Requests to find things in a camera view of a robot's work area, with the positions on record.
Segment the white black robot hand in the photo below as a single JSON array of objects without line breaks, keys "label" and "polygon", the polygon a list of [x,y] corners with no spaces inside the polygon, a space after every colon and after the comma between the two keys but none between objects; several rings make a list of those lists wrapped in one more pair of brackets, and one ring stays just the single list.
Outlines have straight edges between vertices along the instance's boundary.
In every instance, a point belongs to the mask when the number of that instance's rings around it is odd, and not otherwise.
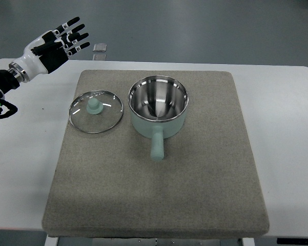
[{"label": "white black robot hand", "polygon": [[90,45],[85,41],[89,34],[82,32],[85,25],[80,24],[79,21],[78,16],[72,18],[53,30],[43,33],[24,49],[24,54],[17,63],[29,79],[39,74],[52,73],[71,56]]}]

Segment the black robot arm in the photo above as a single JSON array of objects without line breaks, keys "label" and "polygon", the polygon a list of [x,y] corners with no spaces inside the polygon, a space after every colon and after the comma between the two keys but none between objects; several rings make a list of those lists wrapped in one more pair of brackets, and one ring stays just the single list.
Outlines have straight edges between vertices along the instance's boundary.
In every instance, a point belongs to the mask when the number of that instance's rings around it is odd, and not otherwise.
[{"label": "black robot arm", "polygon": [[16,62],[10,63],[8,70],[0,70],[0,119],[8,118],[18,111],[17,106],[5,100],[5,94],[29,80],[26,70]]}]

